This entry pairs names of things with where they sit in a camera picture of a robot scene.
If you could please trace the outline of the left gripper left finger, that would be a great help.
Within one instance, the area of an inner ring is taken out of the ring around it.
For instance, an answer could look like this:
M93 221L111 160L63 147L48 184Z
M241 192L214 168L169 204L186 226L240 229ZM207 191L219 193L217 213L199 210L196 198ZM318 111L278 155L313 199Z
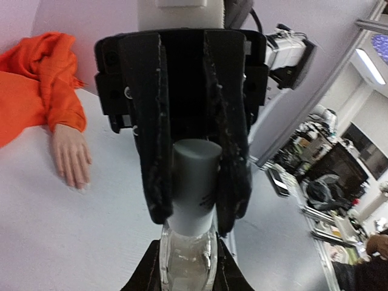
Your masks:
M121 291L160 291L160 241L153 240Z

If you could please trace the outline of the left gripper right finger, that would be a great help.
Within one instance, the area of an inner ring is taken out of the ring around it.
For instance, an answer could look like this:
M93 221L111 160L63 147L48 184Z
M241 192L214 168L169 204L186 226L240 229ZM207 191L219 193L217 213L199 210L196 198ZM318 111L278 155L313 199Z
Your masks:
M217 268L214 291L254 291L240 271L224 241L217 237Z

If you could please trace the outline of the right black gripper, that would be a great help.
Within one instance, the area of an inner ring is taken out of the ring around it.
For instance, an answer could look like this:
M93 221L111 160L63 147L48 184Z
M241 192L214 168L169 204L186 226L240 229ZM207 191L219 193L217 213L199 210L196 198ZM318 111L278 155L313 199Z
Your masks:
M96 88L115 133L136 126L144 196L155 224L172 206L172 132L215 132L222 148L218 233L242 218L252 192L247 127L264 104L266 37L252 30L192 28L121 33L94 47ZM206 87L208 120L206 125Z

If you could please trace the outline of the clear nail polish bottle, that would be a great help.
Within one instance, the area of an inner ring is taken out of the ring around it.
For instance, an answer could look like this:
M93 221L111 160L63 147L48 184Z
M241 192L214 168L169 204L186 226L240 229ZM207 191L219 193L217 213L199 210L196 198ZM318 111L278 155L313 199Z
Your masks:
M199 236L184 236L168 224L159 243L161 290L212 290L218 263L218 237L214 226Z

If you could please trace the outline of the white nail polish cap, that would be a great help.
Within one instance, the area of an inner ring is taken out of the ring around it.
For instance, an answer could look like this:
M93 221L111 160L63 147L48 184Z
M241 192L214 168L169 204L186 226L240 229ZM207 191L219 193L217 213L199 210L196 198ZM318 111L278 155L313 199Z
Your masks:
M184 236L210 230L222 148L203 139L182 139L173 147L173 214L169 227Z

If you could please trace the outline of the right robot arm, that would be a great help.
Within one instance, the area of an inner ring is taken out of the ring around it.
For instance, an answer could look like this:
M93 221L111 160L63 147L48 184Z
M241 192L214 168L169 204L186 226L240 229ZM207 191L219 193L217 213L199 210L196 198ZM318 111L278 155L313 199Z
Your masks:
M221 146L218 231L242 218L252 192L248 135L269 69L266 38L227 20L252 1L138 1L138 29L100 39L96 88L115 133L131 128L150 217L173 213L172 145L207 139Z

